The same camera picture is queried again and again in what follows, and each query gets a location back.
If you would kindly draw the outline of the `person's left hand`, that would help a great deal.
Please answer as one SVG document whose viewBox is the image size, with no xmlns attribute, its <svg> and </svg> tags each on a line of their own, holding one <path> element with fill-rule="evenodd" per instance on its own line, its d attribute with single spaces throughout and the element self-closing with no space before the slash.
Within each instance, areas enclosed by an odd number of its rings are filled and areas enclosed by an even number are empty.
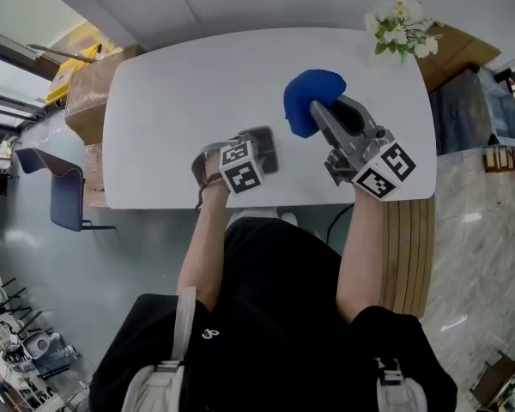
<svg viewBox="0 0 515 412">
<path fill-rule="evenodd" d="M 220 170 L 220 162 L 220 153 L 208 153 L 208 156 L 204 162 L 204 180 L 207 184 L 223 180 Z"/>
</svg>

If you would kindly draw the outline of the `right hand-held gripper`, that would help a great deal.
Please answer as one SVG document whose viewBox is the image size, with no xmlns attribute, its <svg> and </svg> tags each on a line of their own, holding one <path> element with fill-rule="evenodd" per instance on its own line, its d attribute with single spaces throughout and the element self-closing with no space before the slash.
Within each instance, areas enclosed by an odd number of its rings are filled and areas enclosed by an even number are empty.
<svg viewBox="0 0 515 412">
<path fill-rule="evenodd" d="M 350 183 L 385 201 L 416 169 L 414 160 L 392 133 L 376 126 L 360 102 L 340 95 L 331 106 L 312 101 L 310 111 L 333 147 L 324 165 L 337 185 Z"/>
</svg>

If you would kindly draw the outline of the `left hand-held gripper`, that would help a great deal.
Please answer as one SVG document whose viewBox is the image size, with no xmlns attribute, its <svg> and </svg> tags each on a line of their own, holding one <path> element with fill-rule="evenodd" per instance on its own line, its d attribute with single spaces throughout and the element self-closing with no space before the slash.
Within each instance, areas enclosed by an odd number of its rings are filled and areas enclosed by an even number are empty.
<svg viewBox="0 0 515 412">
<path fill-rule="evenodd" d="M 220 155 L 219 174 L 234 195 L 258 188 L 264 181 L 265 150 L 255 134 L 245 130 L 236 137 L 213 142 L 201 149 L 191 170 L 199 186 L 209 181 L 206 160 L 210 153 Z"/>
</svg>

